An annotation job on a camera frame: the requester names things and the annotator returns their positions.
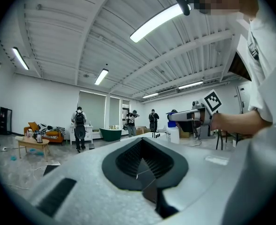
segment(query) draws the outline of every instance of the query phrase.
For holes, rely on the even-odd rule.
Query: box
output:
[[[179,128],[179,130],[180,130],[180,138],[189,138],[190,137],[190,133],[184,132],[181,128]]]
[[[143,127],[136,127],[136,135],[142,135],[143,134]]]
[[[136,135],[142,135],[144,133],[149,133],[151,130],[147,127],[139,126],[136,127]]]

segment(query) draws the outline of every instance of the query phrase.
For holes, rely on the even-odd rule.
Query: backpack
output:
[[[82,112],[76,111],[74,120],[75,120],[77,126],[81,126],[81,125],[85,124],[85,117]]]
[[[151,116],[149,117],[149,122],[155,122],[156,119],[155,119],[155,117],[154,117],[154,113],[151,113],[150,115],[151,115]]]

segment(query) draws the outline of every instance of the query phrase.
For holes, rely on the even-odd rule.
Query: gray floor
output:
[[[189,139],[180,139],[180,143],[183,146],[198,146],[200,148],[215,149],[216,139],[208,140],[195,140],[193,137]],[[106,142],[103,140],[94,141],[95,149],[112,144],[115,142]],[[30,189],[42,178],[46,165],[52,165],[57,162],[63,164],[69,158],[76,156],[75,143],[70,146],[70,143],[63,142],[63,146],[60,144],[50,144],[49,149],[51,151],[48,156],[48,163],[46,163],[43,154],[39,150],[25,152],[25,149],[21,149],[21,158],[18,154],[18,145],[14,135],[0,135],[0,181],[3,186],[14,190],[25,199],[28,196]],[[6,152],[2,152],[2,148],[10,148]],[[228,139],[228,142],[223,144],[224,150],[232,150],[232,139]]]

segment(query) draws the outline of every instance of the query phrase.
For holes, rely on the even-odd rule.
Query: man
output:
[[[199,3],[210,10],[210,14],[240,11],[250,19],[246,47],[246,68],[252,79],[250,112],[239,115],[216,113],[212,118],[211,129],[253,135],[271,126],[273,121],[258,88],[276,67],[276,16],[264,0],[199,0]]]
[[[129,132],[129,137],[136,136],[136,128],[135,128],[135,118],[140,117],[140,115],[137,114],[137,111],[134,110],[133,112],[129,112],[127,114],[127,128]]]
[[[150,122],[149,127],[151,127],[151,123],[154,123],[154,125],[155,125],[154,132],[157,132],[159,115],[157,113],[155,113],[154,109],[152,109],[152,112],[148,115],[148,119]]]
[[[81,148],[82,148],[83,151],[85,151],[85,149],[86,149],[86,147],[85,147],[85,139],[81,139],[81,148],[80,148],[80,140],[79,140],[79,138],[77,136],[77,133],[76,133],[77,121],[79,122],[81,120],[85,124],[86,121],[87,121],[87,117],[86,117],[86,114],[82,111],[82,108],[81,107],[77,107],[77,110],[75,112],[73,112],[73,114],[71,116],[71,122],[73,122],[74,136],[76,138],[76,145],[77,145],[77,151],[78,151],[78,153],[81,152],[80,151]]]

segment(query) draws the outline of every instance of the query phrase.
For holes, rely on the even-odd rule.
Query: jeans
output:
[[[136,128],[135,126],[127,125],[129,137],[136,136]]]
[[[74,129],[74,137],[76,137],[76,145],[77,145],[77,150],[80,150],[80,140],[77,137],[76,129]],[[81,147],[82,149],[85,149],[85,139],[81,139]]]

